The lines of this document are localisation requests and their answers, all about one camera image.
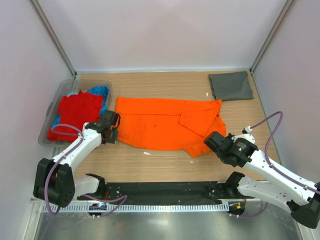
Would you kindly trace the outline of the orange t shirt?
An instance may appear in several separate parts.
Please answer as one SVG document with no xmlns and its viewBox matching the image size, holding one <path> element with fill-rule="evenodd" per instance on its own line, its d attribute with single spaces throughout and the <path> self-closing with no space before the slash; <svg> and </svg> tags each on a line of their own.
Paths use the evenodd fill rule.
<svg viewBox="0 0 320 240">
<path fill-rule="evenodd" d="M 196 101 L 118 97 L 118 139 L 136 148 L 186 151 L 191 157 L 208 153 L 204 140 L 213 132 L 226 136 L 221 100 Z"/>
</svg>

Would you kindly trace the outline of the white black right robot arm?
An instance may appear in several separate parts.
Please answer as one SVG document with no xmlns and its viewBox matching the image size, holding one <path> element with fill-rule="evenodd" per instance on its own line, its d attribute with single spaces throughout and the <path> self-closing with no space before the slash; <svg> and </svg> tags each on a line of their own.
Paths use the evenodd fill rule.
<svg viewBox="0 0 320 240">
<path fill-rule="evenodd" d="M 223 136 L 214 131 L 204 144 L 226 165 L 241 167 L 266 179 L 254 180 L 233 172 L 225 182 L 225 192 L 231 198 L 246 196 L 275 205 L 301 225 L 316 229 L 320 221 L 320 185 L 286 169 L 255 144 L 251 134 Z"/>
</svg>

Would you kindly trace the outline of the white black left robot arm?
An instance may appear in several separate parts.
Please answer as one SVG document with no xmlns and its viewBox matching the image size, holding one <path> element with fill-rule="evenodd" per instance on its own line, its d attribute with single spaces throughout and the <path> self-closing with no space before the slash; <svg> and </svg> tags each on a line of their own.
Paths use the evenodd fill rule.
<svg viewBox="0 0 320 240">
<path fill-rule="evenodd" d="M 94 149 L 117 142 L 120 121 L 118 113 L 105 110 L 96 121 L 84 123 L 82 129 L 76 128 L 76 140 L 63 152 L 38 162 L 33 196 L 45 201 L 46 205 L 60 208 L 67 207 L 78 197 L 101 200 L 106 194 L 105 179 L 92 173 L 75 179 L 74 173 Z"/>
</svg>

